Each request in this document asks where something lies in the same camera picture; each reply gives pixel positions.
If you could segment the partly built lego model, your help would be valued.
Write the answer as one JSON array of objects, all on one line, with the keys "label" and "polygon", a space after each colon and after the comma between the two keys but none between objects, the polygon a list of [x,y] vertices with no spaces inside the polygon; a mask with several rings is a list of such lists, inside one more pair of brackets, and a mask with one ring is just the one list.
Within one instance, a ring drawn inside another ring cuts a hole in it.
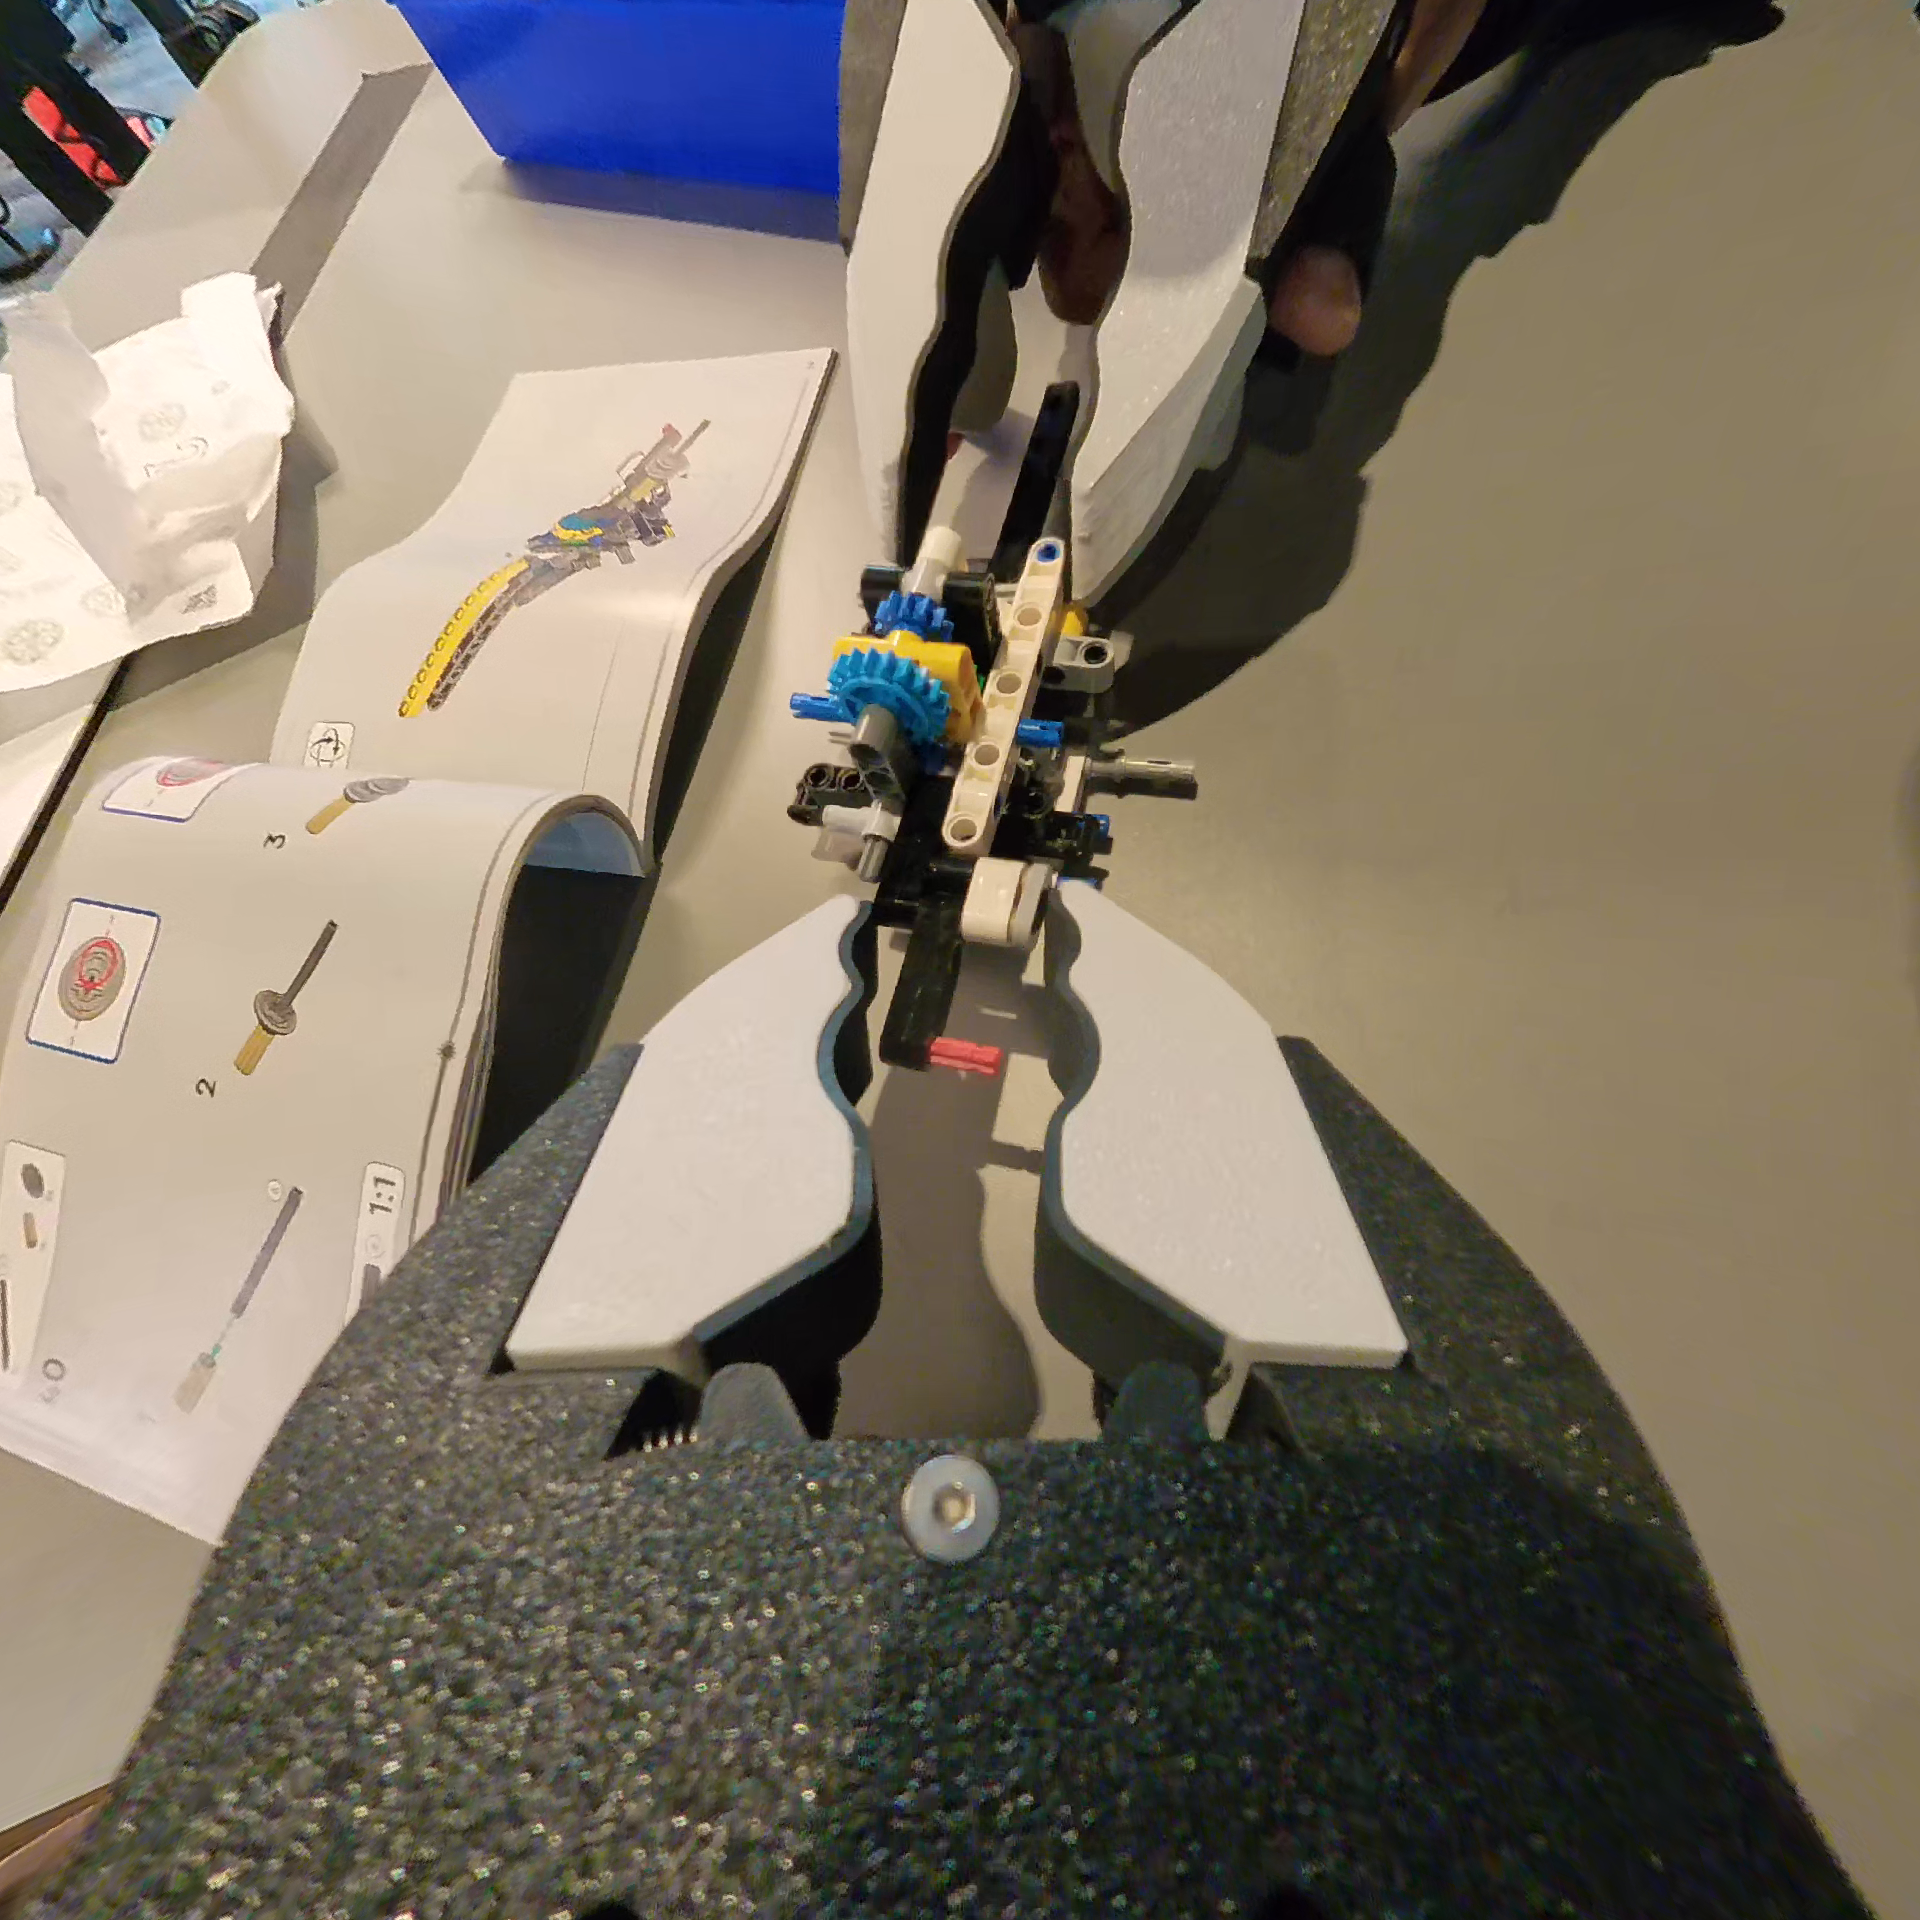
[{"label": "partly built lego model", "polygon": [[860,626],[822,690],[790,696],[832,751],[786,816],[872,889],[880,926],[906,930],[880,1028],[893,1068],[996,1071],[998,1048],[946,1033],[965,950],[1026,950],[1056,882],[1097,874],[1113,839],[1093,793],[1195,794],[1187,761],[1112,741],[1131,642],[1073,599],[1070,543],[1046,527],[1077,410],[1073,382],[1046,385],[993,554],[970,561],[931,525],[907,567],[865,567]]}]

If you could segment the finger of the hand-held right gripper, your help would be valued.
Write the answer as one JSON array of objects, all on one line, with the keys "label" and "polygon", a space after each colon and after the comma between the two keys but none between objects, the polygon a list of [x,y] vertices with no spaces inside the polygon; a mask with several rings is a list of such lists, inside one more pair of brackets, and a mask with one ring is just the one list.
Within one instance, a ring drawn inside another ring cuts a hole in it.
[{"label": "finger of the hand-held right gripper", "polygon": [[1117,119],[1129,249],[1094,326],[1094,407],[1073,458],[1073,586],[1094,601],[1161,525],[1217,391],[1245,366],[1245,262],[1304,4],[1204,2],[1138,56]]},{"label": "finger of the hand-held right gripper", "polygon": [[845,4],[849,368],[888,560],[916,557],[950,437],[990,433],[1014,391],[1017,104],[993,4]]}]

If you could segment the lego instruction booklet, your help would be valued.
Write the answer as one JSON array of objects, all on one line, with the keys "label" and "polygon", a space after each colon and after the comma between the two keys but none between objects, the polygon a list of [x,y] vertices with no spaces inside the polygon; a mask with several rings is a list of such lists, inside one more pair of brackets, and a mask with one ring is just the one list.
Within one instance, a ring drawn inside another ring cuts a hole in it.
[{"label": "lego instruction booklet", "polygon": [[93,786],[6,1025],[4,1455],[216,1540],[444,1206],[589,1063],[688,650],[827,349],[516,374],[310,616],[266,761]]}]

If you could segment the orange traffic cone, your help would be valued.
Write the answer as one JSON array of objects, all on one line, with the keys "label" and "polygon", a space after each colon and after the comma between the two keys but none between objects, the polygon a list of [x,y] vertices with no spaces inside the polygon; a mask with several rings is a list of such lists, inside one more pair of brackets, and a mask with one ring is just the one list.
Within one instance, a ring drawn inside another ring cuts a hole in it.
[{"label": "orange traffic cone", "polygon": [[102,201],[154,150],[154,129],[81,73],[4,79],[4,156],[58,205]]}]

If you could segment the crumpled white paper bag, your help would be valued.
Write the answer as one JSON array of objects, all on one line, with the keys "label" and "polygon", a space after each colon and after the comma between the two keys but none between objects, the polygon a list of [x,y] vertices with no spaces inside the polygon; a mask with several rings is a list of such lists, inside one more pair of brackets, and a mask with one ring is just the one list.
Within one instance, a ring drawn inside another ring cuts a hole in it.
[{"label": "crumpled white paper bag", "polygon": [[4,309],[2,690],[236,621],[272,569],[294,397],[282,287],[248,271],[89,351],[54,295]]}]

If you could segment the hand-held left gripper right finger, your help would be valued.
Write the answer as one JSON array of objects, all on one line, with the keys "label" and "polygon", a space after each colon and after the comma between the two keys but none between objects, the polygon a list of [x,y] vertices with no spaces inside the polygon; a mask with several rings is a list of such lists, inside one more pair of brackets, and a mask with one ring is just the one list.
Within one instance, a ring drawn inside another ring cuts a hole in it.
[{"label": "hand-held left gripper right finger", "polygon": [[1097,1374],[1397,1367],[1401,1320],[1259,1010],[1094,884],[1050,901],[1046,993],[1050,1329]]}]

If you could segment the blue plastic bin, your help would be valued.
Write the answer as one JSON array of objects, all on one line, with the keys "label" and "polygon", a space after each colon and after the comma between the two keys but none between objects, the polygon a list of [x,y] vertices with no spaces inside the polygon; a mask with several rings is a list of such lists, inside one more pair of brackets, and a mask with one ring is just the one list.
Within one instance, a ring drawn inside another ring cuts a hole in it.
[{"label": "blue plastic bin", "polygon": [[401,2],[502,159],[837,191],[840,2]]}]

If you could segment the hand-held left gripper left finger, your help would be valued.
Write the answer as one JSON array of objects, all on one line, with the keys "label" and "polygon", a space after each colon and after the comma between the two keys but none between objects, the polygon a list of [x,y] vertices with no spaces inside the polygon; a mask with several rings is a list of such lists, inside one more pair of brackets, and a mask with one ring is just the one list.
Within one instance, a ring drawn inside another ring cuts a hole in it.
[{"label": "hand-held left gripper left finger", "polygon": [[854,1247],[874,1154],[834,1045],[872,906],[827,901],[645,1037],[526,1304],[512,1367],[708,1374],[723,1334]]}]

